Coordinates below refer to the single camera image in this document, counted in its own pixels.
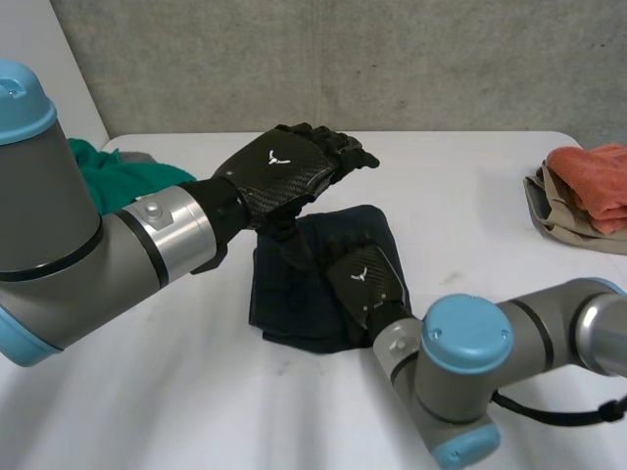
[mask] gray wall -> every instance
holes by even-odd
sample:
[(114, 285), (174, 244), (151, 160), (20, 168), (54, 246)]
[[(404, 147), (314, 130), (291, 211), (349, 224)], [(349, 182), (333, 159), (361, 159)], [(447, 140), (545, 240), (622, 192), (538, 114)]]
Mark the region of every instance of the gray wall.
[(112, 136), (546, 129), (626, 141), (625, 0), (52, 0)]

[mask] white table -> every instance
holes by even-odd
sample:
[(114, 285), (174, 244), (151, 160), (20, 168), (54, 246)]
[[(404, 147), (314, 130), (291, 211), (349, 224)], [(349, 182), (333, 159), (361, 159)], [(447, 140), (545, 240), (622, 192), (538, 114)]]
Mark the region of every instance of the white table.
[[(627, 258), (547, 240), (531, 223), (522, 177), (550, 150), (576, 145), (570, 137), (355, 135), (381, 167), (352, 174), (307, 212), (383, 209), (416, 315), (453, 292), (501, 301), (578, 276), (627, 286)], [(148, 152), (203, 178), (254, 136), (123, 136), (105, 150)], [(32, 369), (0, 360), (0, 466), (435, 468), (371, 351), (313, 355), (248, 326), (254, 245), (253, 233), (238, 235), (218, 270), (184, 277)], [(625, 395), (627, 381), (568, 367), (506, 392), (531, 406), (588, 410)], [(495, 406), (491, 415), (504, 443), (477, 468), (625, 468), (627, 422), (564, 430)]]

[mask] stack of clothes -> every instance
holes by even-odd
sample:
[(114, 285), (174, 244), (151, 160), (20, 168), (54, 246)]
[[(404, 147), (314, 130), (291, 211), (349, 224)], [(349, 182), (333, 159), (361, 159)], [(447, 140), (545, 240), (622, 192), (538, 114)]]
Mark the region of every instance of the stack of clothes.
[(543, 231), (570, 245), (627, 255), (627, 147), (561, 147), (524, 185)]

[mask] light blue cap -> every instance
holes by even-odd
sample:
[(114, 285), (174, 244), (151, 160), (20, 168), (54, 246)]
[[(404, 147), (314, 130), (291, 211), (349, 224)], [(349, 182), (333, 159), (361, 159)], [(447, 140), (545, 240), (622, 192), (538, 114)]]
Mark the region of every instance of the light blue cap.
[(461, 434), (431, 450), (443, 470), (458, 470), (473, 465), (494, 452), (501, 444), (495, 424), (487, 424)]
[(488, 373), (506, 361), (512, 347), (506, 315), (480, 297), (443, 297), (424, 319), (422, 348), (439, 367), (456, 374)]
[(0, 307), (0, 353), (15, 364), (30, 367), (61, 351), (30, 333)]
[(0, 59), (0, 145), (34, 137), (56, 120), (55, 105), (37, 75), (22, 64)]
[(597, 281), (597, 282), (603, 284), (604, 286), (610, 288), (616, 294), (620, 294), (621, 296), (627, 297), (627, 292), (623, 291), (620, 287), (618, 287), (613, 282), (608, 281), (607, 279), (603, 279), (601, 277), (589, 277), (588, 279), (590, 279), (591, 281)]

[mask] black cable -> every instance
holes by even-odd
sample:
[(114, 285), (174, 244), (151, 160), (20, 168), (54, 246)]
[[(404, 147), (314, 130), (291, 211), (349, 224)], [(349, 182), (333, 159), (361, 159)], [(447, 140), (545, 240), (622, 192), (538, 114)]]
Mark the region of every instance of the black cable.
[(596, 411), (577, 413), (558, 413), (529, 408), (513, 399), (504, 397), (499, 391), (495, 391), (492, 394), (492, 401), (509, 411), (551, 426), (579, 427), (601, 423), (613, 423), (614, 421), (619, 421), (624, 418), (625, 413), (627, 413), (627, 397), (622, 400), (613, 399), (612, 401), (608, 401), (599, 406), (599, 409)]

